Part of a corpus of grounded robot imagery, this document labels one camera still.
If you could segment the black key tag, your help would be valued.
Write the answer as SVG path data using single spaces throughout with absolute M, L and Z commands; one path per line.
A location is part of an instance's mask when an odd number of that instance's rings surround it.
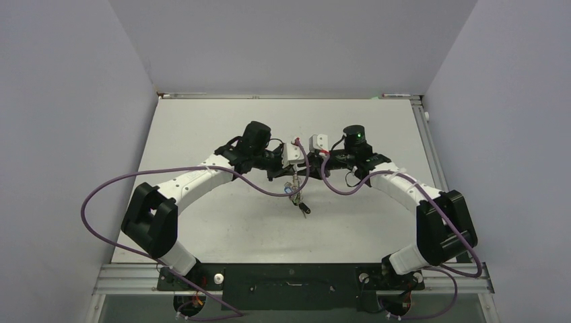
M 298 205 L 298 208 L 304 213 L 304 214 L 310 214 L 311 210 L 310 208 L 305 204 L 305 203 L 300 203 Z

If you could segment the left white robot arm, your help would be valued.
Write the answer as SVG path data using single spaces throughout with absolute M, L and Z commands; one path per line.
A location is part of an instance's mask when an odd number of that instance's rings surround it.
M 200 262 L 178 241 L 179 213 L 253 168 L 276 166 L 277 154 L 266 149 L 270 139 L 271 129 L 252 121 L 241 136 L 217 148 L 197 170 L 156 185 L 140 184 L 127 207 L 122 232 L 151 258 L 174 270 L 174 280 L 183 289 L 195 288 L 201 279 L 196 267 Z

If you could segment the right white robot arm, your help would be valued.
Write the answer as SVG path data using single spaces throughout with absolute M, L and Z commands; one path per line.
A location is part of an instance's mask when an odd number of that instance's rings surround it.
M 415 216 L 414 241 L 382 259 L 380 278 L 387 287 L 397 288 L 407 280 L 407 274 L 429 266 L 444 266 L 465 252 L 476 263 L 472 277 L 481 275 L 482 263 L 474 251 L 477 234 L 460 192 L 445 192 L 424 184 L 390 158 L 374 152 L 362 125 L 345 127 L 340 143 L 341 149 L 329 147 L 328 137 L 323 134 L 309 139 L 310 169 L 330 190 L 348 196 L 368 186 L 385 193 Z M 353 190 L 342 192 L 329 183 L 330 172 L 341 169 L 359 179 Z

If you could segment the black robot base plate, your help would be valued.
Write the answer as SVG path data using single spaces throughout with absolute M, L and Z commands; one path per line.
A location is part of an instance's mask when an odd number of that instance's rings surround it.
M 373 310 L 423 290 L 420 271 L 399 276 L 381 263 L 203 263 L 186 278 L 239 310 Z

